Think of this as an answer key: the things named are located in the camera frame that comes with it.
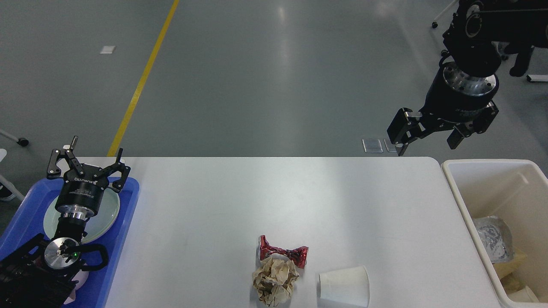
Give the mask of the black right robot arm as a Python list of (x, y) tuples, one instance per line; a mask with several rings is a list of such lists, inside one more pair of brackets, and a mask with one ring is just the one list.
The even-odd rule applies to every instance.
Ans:
[(423, 107), (399, 109), (387, 128), (399, 156), (437, 131), (451, 131), (451, 149), (487, 131), (499, 112), (493, 98), (502, 58), (494, 43), (507, 43), (505, 52), (517, 56), (509, 74), (523, 76), (533, 50), (547, 47), (547, 2), (460, 0), (443, 38), (445, 49)]

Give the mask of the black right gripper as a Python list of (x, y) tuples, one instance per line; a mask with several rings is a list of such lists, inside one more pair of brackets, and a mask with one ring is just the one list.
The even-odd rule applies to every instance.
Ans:
[(427, 92), (422, 112), (398, 110), (387, 128), (390, 142), (398, 156), (403, 156), (416, 140), (454, 128), (447, 138), (448, 146), (454, 150), (462, 140), (485, 133), (493, 123), (499, 109), (492, 99), (498, 90), (497, 75), (475, 77), (455, 62), (444, 63)]

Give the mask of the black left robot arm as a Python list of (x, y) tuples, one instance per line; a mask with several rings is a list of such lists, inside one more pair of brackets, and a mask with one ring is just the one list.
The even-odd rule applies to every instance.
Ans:
[(36, 234), (1, 261), (3, 308), (60, 308), (76, 288), (79, 272), (107, 267), (110, 257), (102, 244), (83, 244), (86, 223), (95, 217), (106, 190), (119, 193), (131, 172), (118, 150), (113, 164), (80, 163), (74, 155), (78, 137), (63, 149), (53, 149), (47, 179), (62, 179), (56, 202), (60, 213), (50, 240)]

